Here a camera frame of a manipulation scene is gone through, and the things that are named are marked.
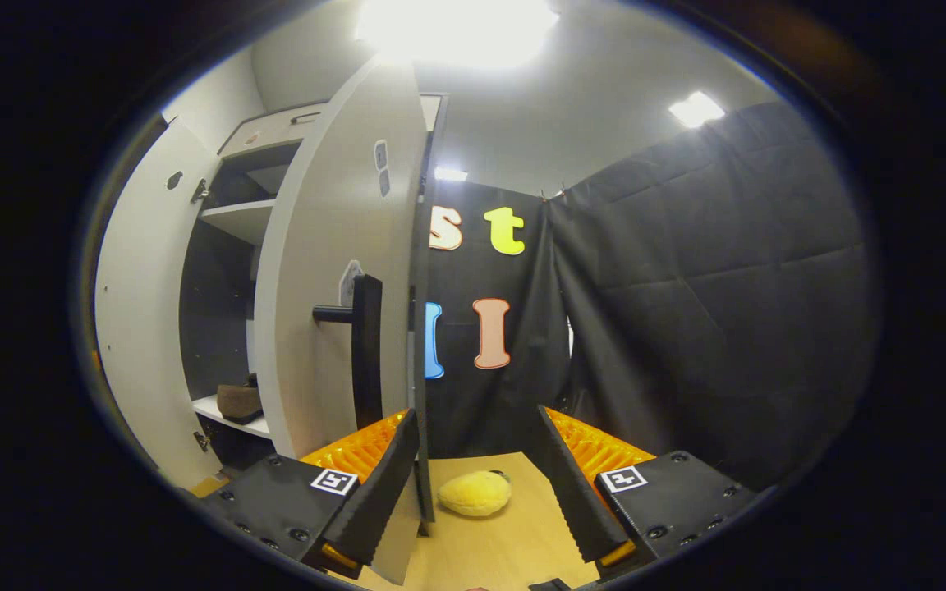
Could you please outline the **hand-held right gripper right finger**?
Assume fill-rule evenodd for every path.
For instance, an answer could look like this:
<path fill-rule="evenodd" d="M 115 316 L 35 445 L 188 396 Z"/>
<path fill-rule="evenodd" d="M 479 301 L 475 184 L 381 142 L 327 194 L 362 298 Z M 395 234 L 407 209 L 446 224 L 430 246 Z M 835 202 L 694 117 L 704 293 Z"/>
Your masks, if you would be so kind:
<path fill-rule="evenodd" d="M 544 406 L 535 412 L 535 467 L 602 580 L 709 541 L 759 495 L 688 451 L 649 453 Z"/>

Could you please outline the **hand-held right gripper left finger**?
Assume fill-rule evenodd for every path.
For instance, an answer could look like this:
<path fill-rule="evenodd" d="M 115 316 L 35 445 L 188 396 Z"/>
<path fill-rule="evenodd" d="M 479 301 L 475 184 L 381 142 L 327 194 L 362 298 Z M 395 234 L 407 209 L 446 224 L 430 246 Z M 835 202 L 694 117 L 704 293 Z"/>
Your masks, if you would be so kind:
<path fill-rule="evenodd" d="M 406 409 L 303 459 L 270 454 L 200 505 L 256 545 L 356 579 L 411 486 L 417 452 L 416 412 Z"/>

